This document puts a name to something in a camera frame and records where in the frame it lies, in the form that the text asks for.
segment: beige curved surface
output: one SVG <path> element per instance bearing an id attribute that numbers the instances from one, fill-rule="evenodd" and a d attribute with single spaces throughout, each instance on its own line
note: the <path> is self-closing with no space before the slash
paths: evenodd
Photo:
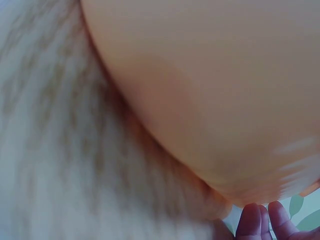
<path id="1" fill-rule="evenodd" d="M 318 2 L 82 5 L 144 125 L 227 199 L 270 202 L 320 178 Z"/>

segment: hand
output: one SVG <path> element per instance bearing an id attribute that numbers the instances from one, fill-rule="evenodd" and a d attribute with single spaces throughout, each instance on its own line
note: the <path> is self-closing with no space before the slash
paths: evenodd
<path id="1" fill-rule="evenodd" d="M 271 226 L 278 240 L 320 240 L 320 227 L 313 231 L 301 232 L 290 221 L 280 202 L 269 204 L 269 213 L 264 206 L 247 205 L 242 212 L 235 234 L 235 240 L 272 240 Z"/>

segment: leaf pattern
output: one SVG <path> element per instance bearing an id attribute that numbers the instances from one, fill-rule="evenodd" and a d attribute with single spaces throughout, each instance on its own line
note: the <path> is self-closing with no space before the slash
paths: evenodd
<path id="1" fill-rule="evenodd" d="M 230 232 L 232 234 L 235 234 L 234 228 L 232 227 L 232 225 L 228 222 L 225 222 L 226 227 L 230 230 Z"/>
<path id="2" fill-rule="evenodd" d="M 296 227 L 300 231 L 312 231 L 320 226 L 320 209 L 306 216 Z"/>
<path id="3" fill-rule="evenodd" d="M 289 213 L 290 218 L 292 219 L 302 208 L 304 204 L 304 198 L 302 196 L 296 195 L 293 196 L 290 200 Z"/>

